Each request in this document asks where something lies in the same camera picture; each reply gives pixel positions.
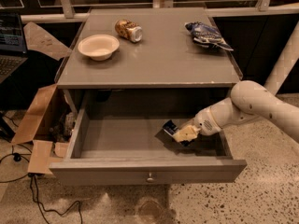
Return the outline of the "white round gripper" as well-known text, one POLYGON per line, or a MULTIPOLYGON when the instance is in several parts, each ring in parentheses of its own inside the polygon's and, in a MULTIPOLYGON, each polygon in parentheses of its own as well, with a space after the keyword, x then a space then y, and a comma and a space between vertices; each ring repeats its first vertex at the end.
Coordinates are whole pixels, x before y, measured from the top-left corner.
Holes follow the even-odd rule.
POLYGON ((210 107, 199 111, 192 119, 192 123, 194 126, 187 125, 178 129, 173 134, 173 138, 179 143, 183 141, 191 142, 198 134, 210 136, 221 131, 221 127, 214 119, 210 107))

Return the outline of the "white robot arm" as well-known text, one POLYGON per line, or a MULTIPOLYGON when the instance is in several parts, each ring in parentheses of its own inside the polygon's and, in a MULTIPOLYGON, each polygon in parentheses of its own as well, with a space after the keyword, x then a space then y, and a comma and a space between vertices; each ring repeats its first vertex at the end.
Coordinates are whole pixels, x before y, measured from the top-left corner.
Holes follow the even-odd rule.
POLYGON ((299 142, 299 108, 276 97, 298 57, 299 22, 264 86, 250 80, 239 81, 232 87, 228 98, 199 111, 194 118, 175 129, 173 138, 179 143, 191 142, 199 134, 212 135, 229 125, 240 125, 262 117, 299 142))

